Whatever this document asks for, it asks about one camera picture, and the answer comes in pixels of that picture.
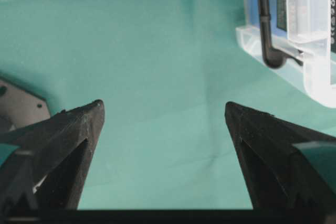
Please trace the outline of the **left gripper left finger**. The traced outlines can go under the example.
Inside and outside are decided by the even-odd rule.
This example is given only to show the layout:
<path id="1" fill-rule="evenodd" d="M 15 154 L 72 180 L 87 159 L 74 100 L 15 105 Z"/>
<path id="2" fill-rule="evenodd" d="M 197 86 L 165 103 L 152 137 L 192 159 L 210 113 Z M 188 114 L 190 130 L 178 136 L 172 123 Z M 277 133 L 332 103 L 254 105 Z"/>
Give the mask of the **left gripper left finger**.
<path id="1" fill-rule="evenodd" d="M 1 134 L 1 210 L 77 209 L 105 117 L 104 102 Z"/>

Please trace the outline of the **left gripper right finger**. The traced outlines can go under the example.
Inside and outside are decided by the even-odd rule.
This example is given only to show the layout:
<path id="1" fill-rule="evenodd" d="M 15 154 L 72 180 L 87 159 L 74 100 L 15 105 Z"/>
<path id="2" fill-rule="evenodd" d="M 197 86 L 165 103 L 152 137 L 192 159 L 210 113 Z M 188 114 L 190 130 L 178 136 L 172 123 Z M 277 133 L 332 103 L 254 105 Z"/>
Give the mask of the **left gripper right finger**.
<path id="1" fill-rule="evenodd" d="M 225 122 L 254 208 L 335 210 L 335 191 L 312 164 L 331 170 L 335 137 L 235 102 Z"/>

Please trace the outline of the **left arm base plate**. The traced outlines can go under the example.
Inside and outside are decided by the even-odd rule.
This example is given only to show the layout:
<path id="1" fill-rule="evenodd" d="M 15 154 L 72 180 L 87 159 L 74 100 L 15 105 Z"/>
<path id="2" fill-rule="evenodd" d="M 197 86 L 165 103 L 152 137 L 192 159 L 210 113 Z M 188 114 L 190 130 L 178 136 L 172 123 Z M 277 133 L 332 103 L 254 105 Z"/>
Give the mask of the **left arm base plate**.
<path id="1" fill-rule="evenodd" d="M 50 118 L 41 96 L 1 78 L 1 133 L 7 133 Z"/>

